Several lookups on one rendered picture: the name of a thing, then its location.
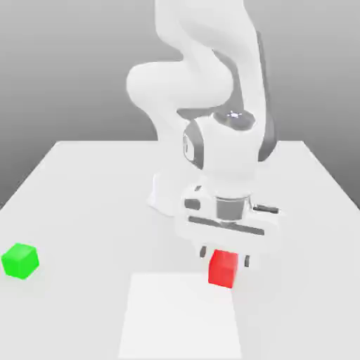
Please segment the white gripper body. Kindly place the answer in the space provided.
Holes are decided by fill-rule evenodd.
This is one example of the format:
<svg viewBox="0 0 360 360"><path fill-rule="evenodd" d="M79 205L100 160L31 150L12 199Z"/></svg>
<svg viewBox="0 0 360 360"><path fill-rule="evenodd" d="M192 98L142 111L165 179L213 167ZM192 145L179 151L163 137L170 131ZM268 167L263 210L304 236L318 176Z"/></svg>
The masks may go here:
<svg viewBox="0 0 360 360"><path fill-rule="evenodd" d="M243 255L275 252L281 247L280 216L268 212L250 212L235 222L216 221L200 217L175 220L179 237L201 247L209 245Z"/></svg>

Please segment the small red cube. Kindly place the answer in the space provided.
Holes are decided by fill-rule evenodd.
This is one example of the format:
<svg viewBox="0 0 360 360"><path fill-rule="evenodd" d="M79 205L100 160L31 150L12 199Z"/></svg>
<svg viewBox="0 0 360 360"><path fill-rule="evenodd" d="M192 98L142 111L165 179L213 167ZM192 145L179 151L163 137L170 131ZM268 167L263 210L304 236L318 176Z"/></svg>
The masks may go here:
<svg viewBox="0 0 360 360"><path fill-rule="evenodd" d="M208 267L208 283L232 288L238 269L238 255L234 252L215 250Z"/></svg>

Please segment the small green cube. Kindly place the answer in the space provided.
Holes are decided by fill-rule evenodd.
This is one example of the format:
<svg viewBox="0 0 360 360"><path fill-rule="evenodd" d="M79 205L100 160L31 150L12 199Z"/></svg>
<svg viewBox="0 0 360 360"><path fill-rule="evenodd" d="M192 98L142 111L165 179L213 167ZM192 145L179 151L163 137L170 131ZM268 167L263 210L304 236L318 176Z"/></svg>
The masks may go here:
<svg viewBox="0 0 360 360"><path fill-rule="evenodd" d="M7 276L24 280L39 267L37 249L16 243L1 256L1 263Z"/></svg>

